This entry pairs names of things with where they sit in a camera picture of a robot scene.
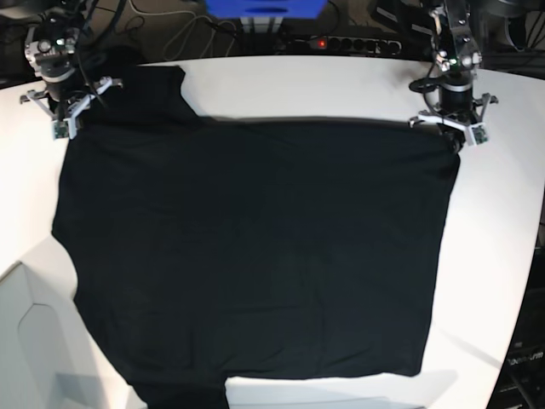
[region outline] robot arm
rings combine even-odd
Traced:
[[[25,40],[25,57],[34,70],[36,77],[46,85],[44,91],[31,90],[21,96],[20,102],[32,101],[39,105],[52,120],[55,139],[77,134],[77,116],[94,99],[111,86],[121,86],[118,80],[101,78],[92,83],[85,73],[81,54],[92,52],[104,39],[108,31],[119,20],[126,0],[121,0],[109,26],[97,37],[91,46],[81,44],[82,36],[88,31],[89,21],[98,3],[92,0],[35,0],[30,2],[11,2],[13,7],[0,8],[1,14],[11,18],[27,18],[43,13],[43,21],[31,27]],[[50,110],[42,99],[49,99]]]
[[[410,126],[437,124],[455,152],[464,143],[470,147],[485,143],[489,140],[486,108],[498,100],[490,94],[473,98],[473,81],[482,56],[469,28],[468,4],[464,0],[428,0],[424,7],[433,18],[433,65],[425,78],[411,83],[410,89],[423,95],[428,110],[412,118]],[[440,74],[430,78],[435,67]],[[432,107],[427,94],[436,89],[439,104]]]

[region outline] white table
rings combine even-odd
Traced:
[[[187,74],[181,92],[201,116],[406,121],[424,108],[408,89],[426,73],[416,62],[277,56],[175,64]],[[52,141],[37,107],[17,104],[30,88],[0,91],[0,272],[49,236],[66,149],[65,141]],[[496,95],[500,105],[487,112],[491,141],[461,153],[422,373],[300,382],[234,378],[227,384],[234,407],[485,408],[524,295],[541,214],[545,83],[481,71],[475,88],[476,95]]]

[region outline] metal bracket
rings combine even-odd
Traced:
[[[111,77],[102,77],[95,85],[95,90],[98,95],[102,95],[112,86],[123,87],[123,82],[120,79],[112,79]],[[20,103],[32,101],[44,111],[52,120],[53,138],[70,138],[74,139],[77,135],[77,117],[87,109],[91,101],[96,98],[93,94],[87,94],[83,98],[73,102],[66,109],[66,117],[59,120],[58,115],[43,104],[40,100],[47,97],[47,91],[28,91],[26,95],[21,96]]]
[[[482,61],[479,46],[469,27],[466,5],[462,0],[444,0],[442,6],[429,12],[437,36],[432,38],[436,50],[434,58],[441,72],[473,70]],[[450,49],[450,45],[445,49],[445,44],[441,44],[439,39],[443,34],[442,18],[447,22],[449,32],[446,35],[451,36],[453,49]]]
[[[487,142],[490,139],[486,124],[484,122],[486,108],[489,104],[498,103],[498,99],[490,94],[484,94],[482,98],[474,102],[475,106],[482,107],[480,115],[475,115],[475,122],[462,122],[449,116],[440,116],[428,111],[420,111],[418,116],[409,120],[409,126],[414,128],[418,124],[440,124],[463,132],[466,143],[469,147],[475,147]]]

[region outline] black fabric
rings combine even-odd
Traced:
[[[227,408],[232,376],[416,375],[459,166],[445,141],[207,122],[181,70],[125,79],[69,144],[53,234],[85,325],[149,407]]]

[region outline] cable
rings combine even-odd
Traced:
[[[89,48],[94,49],[100,45],[109,35],[110,33],[115,31],[116,25],[119,22],[119,19],[121,19],[121,15],[123,14],[123,10],[125,9],[125,5],[127,4],[127,0],[119,0],[118,7],[116,8],[115,13],[113,14],[112,19],[108,23],[108,26],[106,29],[96,38],[96,40],[90,44]]]
[[[539,28],[539,31],[537,32],[536,36],[534,37],[534,41],[530,46],[531,49],[536,47],[537,39],[539,38],[539,36],[542,35],[543,30],[545,30],[545,20],[543,20],[542,26]]]
[[[139,14],[139,15],[145,15],[145,16],[163,16],[163,15],[175,15],[175,14],[189,14],[192,18],[163,46],[163,52],[162,52],[162,57],[164,60],[166,61],[173,61],[175,60],[176,58],[178,58],[180,56],[180,54],[183,52],[184,48],[186,47],[187,45],[187,40],[189,39],[189,37],[191,36],[192,34],[192,31],[193,29],[195,28],[195,25],[197,24],[197,21],[198,20],[207,20],[209,23],[210,23],[210,26],[211,25],[214,25],[214,22],[213,20],[208,16],[208,15],[197,15],[195,12],[191,11],[191,10],[174,10],[174,11],[164,11],[164,12],[149,12],[149,11],[144,11],[144,10],[140,10],[138,9],[136,6],[135,6],[135,2],[134,0],[129,0],[129,6],[131,7],[131,9],[136,13],[136,14]],[[220,23],[217,24],[217,26],[221,26],[222,24],[231,24],[234,29],[236,30],[237,27],[231,22],[231,21],[228,21],[228,20],[224,20],[224,21],[221,21]],[[168,54],[168,51],[169,51],[169,48],[171,47],[171,45],[174,43],[174,41],[176,41],[176,39],[178,39],[184,32],[186,32],[187,30],[188,33],[186,34],[186,37],[184,38],[184,40],[182,41],[180,47],[177,49],[177,51],[175,53],[173,53],[172,55],[169,55]],[[215,38],[215,33],[216,32],[212,32],[212,34],[210,35],[210,39],[209,41],[206,43],[206,46],[204,47],[203,49],[203,52],[201,53],[201,55],[199,56],[199,58],[203,58],[207,51],[209,49],[212,49],[211,52],[213,52],[213,42],[214,42],[214,38]],[[231,42],[231,44],[229,45],[229,48],[227,49],[227,53],[226,53],[226,56],[229,55],[229,53],[231,52],[232,50],[232,46],[234,45],[234,41],[235,41],[236,38],[233,37],[233,41]]]
[[[410,83],[409,89],[418,94],[429,94],[430,92],[434,92],[443,82],[441,77],[430,78],[434,68],[435,64],[432,64],[426,77],[417,79],[416,81]]]
[[[542,18],[543,12],[540,12],[539,15],[536,17],[536,20],[534,21],[534,24],[532,24],[530,32],[528,33],[528,37],[526,37],[526,47],[530,46],[530,39],[531,35],[534,33],[534,30],[536,29],[537,23]]]
[[[93,83],[91,82],[91,80],[87,76],[87,73],[86,73],[85,69],[83,68],[82,57],[81,57],[81,54],[79,53],[79,51],[76,52],[76,58],[77,58],[77,64],[79,65],[79,71],[82,73],[82,77],[83,77],[83,81],[85,82],[85,85],[87,85],[89,87],[89,89],[91,90],[91,93],[95,96],[95,98],[98,100],[98,102],[100,102],[100,104],[106,109],[107,104],[104,101],[104,98],[102,98],[102,95],[100,95],[98,92],[96,92],[95,86],[93,85]]]
[[[536,41],[534,42],[533,48],[535,48],[535,47],[537,47],[539,44],[541,44],[541,43],[543,42],[543,40],[545,40],[545,34],[543,34],[541,38],[539,38],[538,40],[536,40]]]
[[[134,26],[130,27],[133,21],[139,21],[139,23],[136,23]],[[142,17],[141,15],[135,15],[132,18],[128,19],[125,23],[125,26],[123,27],[123,30],[120,32],[115,32],[115,35],[122,36],[124,34],[127,34],[130,40],[138,41],[135,37],[133,37],[133,34],[138,32],[145,24],[146,19],[144,19],[144,17]]]
[[[537,405],[534,403],[533,399],[531,398],[530,394],[528,394],[528,391],[526,391],[523,384],[520,382],[520,380],[514,375],[512,371],[508,371],[509,377],[519,390],[522,397],[525,399],[526,404],[528,405],[528,409],[537,409]]]
[[[99,1],[100,0],[93,0],[93,2],[91,3],[89,11],[87,12],[87,17],[85,17],[85,20],[83,21],[82,32],[86,32],[89,28],[89,24],[91,22],[91,19],[93,18],[93,14],[95,13],[95,9]]]
[[[427,72],[427,75],[426,75],[426,80],[428,81],[428,83],[431,83],[431,82],[436,83],[436,86],[435,86],[435,88],[433,88],[433,91],[435,91],[437,89],[437,87],[440,84],[440,81],[442,81],[441,78],[430,78],[434,68],[435,68],[435,64],[432,63],[432,66],[430,66],[429,71]],[[427,99],[427,94],[429,94],[430,92],[432,92],[432,91],[422,92],[422,97],[424,98],[424,102],[426,103],[426,107],[427,107],[427,109],[429,109],[430,113],[432,113],[433,115],[437,115],[438,117],[441,117],[443,119],[443,122],[444,122],[445,117],[442,114],[440,114],[439,112],[437,112],[435,110],[435,108],[432,106],[432,104],[430,103],[430,101]]]
[[[192,17],[197,16],[197,14],[195,14],[195,12],[193,12],[193,11],[191,11],[191,10],[163,11],[163,12],[158,12],[158,13],[153,13],[153,12],[149,12],[149,11],[143,11],[143,10],[139,10],[138,8],[136,8],[135,2],[134,2],[133,0],[129,0],[129,6],[132,8],[132,10],[133,10],[136,14],[140,14],[140,15],[154,16],[154,15],[191,14]]]
[[[101,7],[101,6],[96,6],[95,9],[109,11],[110,13],[115,13],[116,12],[116,10],[108,9],[106,7]]]
[[[222,24],[230,24],[235,31],[237,30],[237,26],[235,26],[235,23],[233,23],[232,21],[229,21],[229,20],[220,21],[218,23],[218,27],[221,27]],[[227,51],[225,53],[226,57],[228,57],[229,54],[231,53],[232,46],[235,45],[235,41],[236,41],[236,38],[232,37],[231,43],[229,44],[229,47],[227,47]]]
[[[205,21],[204,24],[206,24],[207,26],[209,26],[210,28],[212,28],[213,30],[216,30],[217,32],[219,32],[221,34],[227,34],[227,35],[231,36],[235,41],[239,40],[237,27],[229,20],[224,20],[224,22],[231,23],[235,27],[235,31],[232,32],[231,30],[227,30],[227,29],[217,25],[216,23],[210,23],[209,21]]]
[[[187,44],[187,40],[191,36],[192,30],[195,27],[195,24],[197,24],[198,20],[207,20],[210,23],[212,22],[212,19],[208,15],[194,15],[163,47],[162,57],[165,61],[173,61],[175,60],[184,50]],[[176,39],[178,39],[179,36],[181,36],[188,28],[191,27],[191,30],[189,33],[185,36],[184,40],[182,41],[180,47],[178,48],[177,52],[172,54],[171,56],[167,55],[168,48],[172,45]],[[204,48],[203,53],[199,58],[202,58],[203,55],[208,50],[208,47],[212,44],[212,41],[214,41],[214,35],[215,32],[212,32],[212,35],[210,36],[210,40],[206,44],[206,47]]]

